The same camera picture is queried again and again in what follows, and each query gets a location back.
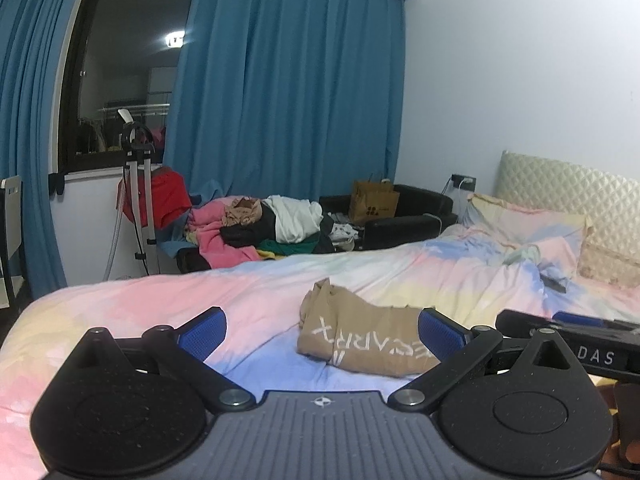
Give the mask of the tan garment on pile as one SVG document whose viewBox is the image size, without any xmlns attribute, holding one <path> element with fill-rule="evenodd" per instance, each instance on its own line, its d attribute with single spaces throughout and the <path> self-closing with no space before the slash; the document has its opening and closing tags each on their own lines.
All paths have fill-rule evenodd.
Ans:
<svg viewBox="0 0 640 480">
<path fill-rule="evenodd" d="M 224 207 L 223 226 L 249 226 L 262 218 L 259 198 L 240 197 Z"/>
</svg>

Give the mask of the silver tripod stand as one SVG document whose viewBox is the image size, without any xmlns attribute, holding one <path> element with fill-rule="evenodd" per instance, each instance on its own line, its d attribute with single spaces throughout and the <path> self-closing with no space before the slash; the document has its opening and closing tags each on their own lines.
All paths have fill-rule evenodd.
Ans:
<svg viewBox="0 0 640 480">
<path fill-rule="evenodd" d="M 155 146 L 152 132 L 146 125 L 136 122 L 130 110 L 119 108 L 117 114 L 124 121 L 119 141 L 126 159 L 122 166 L 122 180 L 116 192 L 116 218 L 103 273 L 104 281 L 108 281 L 111 277 L 122 219 L 126 216 L 126 205 L 130 207 L 137 242 L 134 260 L 142 264 L 146 275 L 160 273 L 153 216 L 152 158 Z"/>
</svg>

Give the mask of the pink garment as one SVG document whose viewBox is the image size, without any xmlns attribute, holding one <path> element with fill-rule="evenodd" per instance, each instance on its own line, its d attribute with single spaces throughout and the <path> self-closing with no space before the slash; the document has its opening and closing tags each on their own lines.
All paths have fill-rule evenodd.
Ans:
<svg viewBox="0 0 640 480">
<path fill-rule="evenodd" d="M 212 269 L 232 268 L 244 262 L 259 261 L 253 246 L 234 248 L 221 237 L 224 210 L 234 200 L 234 196 L 215 198 L 198 208 L 192 208 L 186 227 L 198 239 L 200 255 Z"/>
</svg>

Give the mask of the pastel pillow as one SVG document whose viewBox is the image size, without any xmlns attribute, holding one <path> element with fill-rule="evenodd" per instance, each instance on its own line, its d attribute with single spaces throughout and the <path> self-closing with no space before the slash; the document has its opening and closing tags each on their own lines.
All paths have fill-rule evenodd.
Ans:
<svg viewBox="0 0 640 480">
<path fill-rule="evenodd" d="M 530 209 L 484 194 L 472 194 L 459 222 L 504 247 L 506 260 L 529 258 L 552 280 L 574 278 L 582 246 L 592 231 L 584 214 Z"/>
</svg>

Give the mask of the tan trousers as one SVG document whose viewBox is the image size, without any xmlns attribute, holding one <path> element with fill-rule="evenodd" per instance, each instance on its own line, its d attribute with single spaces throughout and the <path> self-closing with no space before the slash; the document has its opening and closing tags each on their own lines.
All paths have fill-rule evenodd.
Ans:
<svg viewBox="0 0 640 480">
<path fill-rule="evenodd" d="M 379 307 L 328 280 L 299 309 L 297 352 L 353 373 L 408 377 L 439 360 L 420 341 L 414 307 Z"/>
</svg>

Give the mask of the black and white chair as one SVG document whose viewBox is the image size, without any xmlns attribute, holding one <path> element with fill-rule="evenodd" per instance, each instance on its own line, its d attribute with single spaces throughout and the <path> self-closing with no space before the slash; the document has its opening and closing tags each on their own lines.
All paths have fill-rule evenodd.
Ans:
<svg viewBox="0 0 640 480">
<path fill-rule="evenodd" d="M 20 314 L 32 301 L 22 230 L 20 176 L 1 180 L 1 307 Z"/>
</svg>

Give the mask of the blue curtain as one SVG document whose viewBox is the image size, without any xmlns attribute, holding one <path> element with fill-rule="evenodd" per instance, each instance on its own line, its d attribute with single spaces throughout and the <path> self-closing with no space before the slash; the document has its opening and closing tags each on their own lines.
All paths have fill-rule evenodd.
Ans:
<svg viewBox="0 0 640 480">
<path fill-rule="evenodd" d="M 405 0 L 192 0 L 164 161 L 227 194 L 390 179 L 405 66 Z"/>
<path fill-rule="evenodd" d="M 66 285 L 49 198 L 54 84 L 75 0 L 1 0 L 1 175 L 23 181 L 26 273 L 35 298 Z"/>
</svg>

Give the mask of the pastel tie-dye bed duvet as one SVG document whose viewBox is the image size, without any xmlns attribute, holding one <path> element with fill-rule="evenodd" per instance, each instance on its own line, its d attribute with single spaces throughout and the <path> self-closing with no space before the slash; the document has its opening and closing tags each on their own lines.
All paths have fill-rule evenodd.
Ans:
<svg viewBox="0 0 640 480">
<path fill-rule="evenodd" d="M 208 364 L 255 394 L 267 389 L 374 389 L 390 378 L 337 370 L 297 353 L 299 308 L 314 284 L 329 280 L 379 307 L 434 307 L 463 325 L 490 324 L 506 309 L 550 316 L 600 315 L 605 306 L 572 276 L 565 292 L 544 286 L 540 252 L 563 274 L 573 260 L 553 237 L 521 252 L 471 228 L 378 252 L 293 256 L 231 269 L 159 275 L 69 287 L 33 302 L 1 348 L 1 474 L 38 479 L 46 471 L 29 433 L 38 399 L 91 327 L 137 337 L 157 324 L 178 326 L 209 307 L 228 320 L 224 344 Z"/>
</svg>

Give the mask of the right blue curtain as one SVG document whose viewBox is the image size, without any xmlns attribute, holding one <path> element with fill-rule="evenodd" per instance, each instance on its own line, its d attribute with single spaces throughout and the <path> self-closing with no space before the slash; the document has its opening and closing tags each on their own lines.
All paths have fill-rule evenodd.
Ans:
<svg viewBox="0 0 640 480">
<path fill-rule="evenodd" d="M 390 179 L 405 66 L 405 0 L 192 0 L 164 161 L 227 194 Z"/>
</svg>

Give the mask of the red garment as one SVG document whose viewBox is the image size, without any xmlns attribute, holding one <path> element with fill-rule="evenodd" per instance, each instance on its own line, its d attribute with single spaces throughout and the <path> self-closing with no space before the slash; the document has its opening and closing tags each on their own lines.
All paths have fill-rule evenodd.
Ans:
<svg viewBox="0 0 640 480">
<path fill-rule="evenodd" d="M 152 171 L 151 194 L 154 226 L 159 229 L 166 228 L 192 207 L 182 175 L 168 167 Z M 128 183 L 125 186 L 124 182 L 120 180 L 117 198 L 122 198 L 122 196 L 125 197 L 122 205 L 124 214 L 129 221 L 134 222 L 130 186 Z M 146 214 L 143 174 L 139 174 L 139 205 L 142 226 L 145 228 L 148 225 L 148 215 Z"/>
</svg>

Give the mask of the quilted beige headboard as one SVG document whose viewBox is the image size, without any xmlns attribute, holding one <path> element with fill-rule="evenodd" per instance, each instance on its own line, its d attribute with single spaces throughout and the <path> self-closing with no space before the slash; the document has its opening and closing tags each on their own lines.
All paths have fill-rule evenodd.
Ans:
<svg viewBox="0 0 640 480">
<path fill-rule="evenodd" d="M 505 151 L 495 196 L 528 208 L 585 214 L 593 244 L 616 252 L 639 249 L 639 182 L 562 160 Z"/>
</svg>

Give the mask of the dark window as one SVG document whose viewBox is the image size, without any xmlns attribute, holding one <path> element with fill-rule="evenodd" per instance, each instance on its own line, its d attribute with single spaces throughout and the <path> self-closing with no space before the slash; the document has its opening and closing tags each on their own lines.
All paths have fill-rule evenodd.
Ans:
<svg viewBox="0 0 640 480">
<path fill-rule="evenodd" d="M 163 158 L 166 122 L 191 0 L 80 0 L 66 55 L 58 169 L 124 161 L 119 112 L 150 130 Z"/>
</svg>

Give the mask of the black sofa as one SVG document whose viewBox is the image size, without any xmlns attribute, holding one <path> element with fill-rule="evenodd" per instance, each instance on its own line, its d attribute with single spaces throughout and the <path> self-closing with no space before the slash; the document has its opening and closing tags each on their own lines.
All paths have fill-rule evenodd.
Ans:
<svg viewBox="0 0 640 480">
<path fill-rule="evenodd" d="M 438 237 L 457 220 L 454 201 L 447 195 L 415 186 L 394 184 L 400 194 L 393 218 L 368 221 L 362 226 L 349 220 L 348 195 L 322 196 L 319 200 L 328 214 L 344 214 L 358 232 L 356 247 L 362 250 L 392 248 Z"/>
</svg>

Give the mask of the left blue curtain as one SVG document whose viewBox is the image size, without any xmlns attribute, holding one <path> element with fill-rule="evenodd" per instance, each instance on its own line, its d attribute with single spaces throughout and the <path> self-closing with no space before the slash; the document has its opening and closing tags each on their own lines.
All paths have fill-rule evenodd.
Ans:
<svg viewBox="0 0 640 480">
<path fill-rule="evenodd" d="M 49 198 L 54 84 L 75 0 L 1 0 L 1 175 L 23 181 L 26 273 L 35 298 L 66 285 Z"/>
</svg>

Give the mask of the brown paper bag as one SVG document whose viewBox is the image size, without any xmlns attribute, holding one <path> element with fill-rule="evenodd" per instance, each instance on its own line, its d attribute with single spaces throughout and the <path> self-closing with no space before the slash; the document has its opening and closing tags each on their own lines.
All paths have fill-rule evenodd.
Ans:
<svg viewBox="0 0 640 480">
<path fill-rule="evenodd" d="M 393 218 L 399 196 L 388 179 L 381 182 L 352 182 L 348 210 L 350 222 L 362 226 L 368 221 Z"/>
</svg>

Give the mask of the white garment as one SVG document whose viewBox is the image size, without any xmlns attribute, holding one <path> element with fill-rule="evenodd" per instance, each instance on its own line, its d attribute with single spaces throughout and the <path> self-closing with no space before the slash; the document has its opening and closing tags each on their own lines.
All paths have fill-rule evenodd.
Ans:
<svg viewBox="0 0 640 480">
<path fill-rule="evenodd" d="M 323 210 L 318 202 L 270 195 L 262 203 L 276 217 L 274 234 L 281 244 L 297 244 L 320 231 Z"/>
</svg>

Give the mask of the black garment on pile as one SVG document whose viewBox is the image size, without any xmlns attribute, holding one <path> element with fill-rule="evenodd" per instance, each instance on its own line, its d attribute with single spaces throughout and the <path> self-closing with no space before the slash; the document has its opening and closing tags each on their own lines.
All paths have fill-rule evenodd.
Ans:
<svg viewBox="0 0 640 480">
<path fill-rule="evenodd" d="M 223 226 L 219 234 L 224 244 L 234 248 L 257 247 L 265 240 L 276 239 L 276 215 L 272 209 L 262 206 L 262 218 L 247 226 Z"/>
</svg>

